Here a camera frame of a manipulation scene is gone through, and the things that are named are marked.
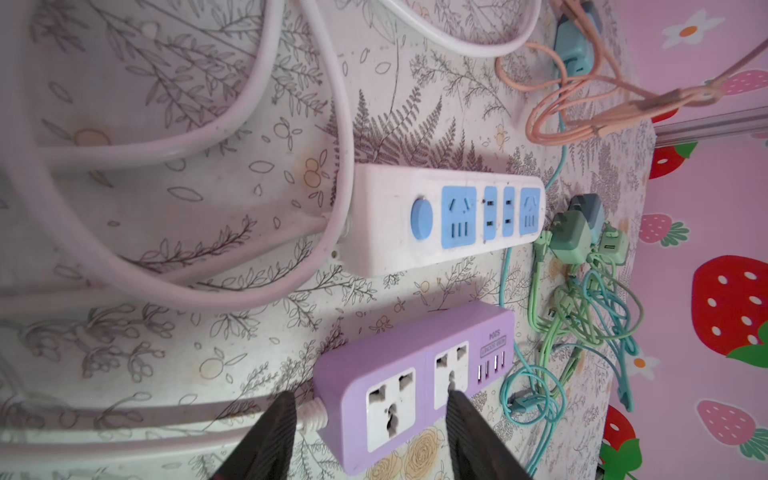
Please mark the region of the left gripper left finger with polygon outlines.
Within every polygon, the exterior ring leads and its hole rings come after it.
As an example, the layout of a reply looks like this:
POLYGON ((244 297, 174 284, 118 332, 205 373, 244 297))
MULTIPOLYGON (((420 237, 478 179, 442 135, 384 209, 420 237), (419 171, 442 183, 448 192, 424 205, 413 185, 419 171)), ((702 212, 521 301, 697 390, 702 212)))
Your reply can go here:
POLYGON ((297 427, 295 397, 280 393, 211 480, 285 480, 297 427))

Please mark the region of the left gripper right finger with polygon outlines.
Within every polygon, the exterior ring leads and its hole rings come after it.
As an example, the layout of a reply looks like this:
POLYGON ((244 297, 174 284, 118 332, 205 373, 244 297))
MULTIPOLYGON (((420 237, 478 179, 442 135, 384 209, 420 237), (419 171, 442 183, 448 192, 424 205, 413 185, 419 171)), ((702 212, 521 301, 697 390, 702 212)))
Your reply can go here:
POLYGON ((531 479, 463 392, 449 391, 445 421, 455 479, 531 479))

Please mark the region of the teal charger plug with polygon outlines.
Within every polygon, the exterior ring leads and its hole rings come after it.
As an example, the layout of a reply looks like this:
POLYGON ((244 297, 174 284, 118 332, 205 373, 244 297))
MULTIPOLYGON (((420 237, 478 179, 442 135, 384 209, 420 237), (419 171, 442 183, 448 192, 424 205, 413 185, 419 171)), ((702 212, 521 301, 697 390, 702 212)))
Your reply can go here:
POLYGON ((594 67, 594 49, 573 21, 562 17, 557 26, 554 50, 570 77, 589 74, 594 67))

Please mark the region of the pink charger plug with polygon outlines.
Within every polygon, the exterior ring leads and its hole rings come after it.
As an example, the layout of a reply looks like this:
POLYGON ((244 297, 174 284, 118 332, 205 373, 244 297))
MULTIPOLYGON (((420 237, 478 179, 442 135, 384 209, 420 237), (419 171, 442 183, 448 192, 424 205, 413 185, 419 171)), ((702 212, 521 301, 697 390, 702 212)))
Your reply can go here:
POLYGON ((595 5, 595 3, 592 0, 587 1, 581 1, 580 2, 581 8, 584 10, 585 14, 590 17, 592 22, 594 23, 595 27, 598 30, 602 29, 602 20, 600 18, 598 9, 595 5))

